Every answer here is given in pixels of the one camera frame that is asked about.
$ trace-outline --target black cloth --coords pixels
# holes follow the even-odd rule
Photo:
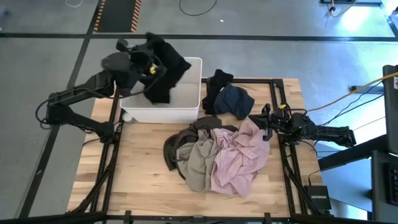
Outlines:
[[[254,99],[240,87],[228,84],[216,97],[214,111],[216,114],[230,112],[237,119],[246,118],[254,105]]]
[[[202,107],[206,114],[216,114],[214,111],[214,102],[220,90],[226,87],[234,76],[223,72],[221,69],[217,69],[212,77],[209,77],[206,81],[207,96],[201,101]]]
[[[152,103],[170,103],[170,89],[175,87],[185,71],[191,67],[191,64],[186,62],[169,43],[158,35],[147,33],[146,39],[148,48],[154,51],[167,71],[144,95]],[[154,82],[154,79],[142,80],[141,82],[146,89]]]
[[[215,115],[199,118],[198,121],[191,124],[187,129],[181,130],[178,134],[169,137],[163,146],[163,156],[169,170],[177,168],[177,149],[188,142],[198,141],[198,130],[205,129],[210,133],[211,129],[225,128],[230,131],[238,131],[239,129],[233,125],[223,126],[221,120]]]

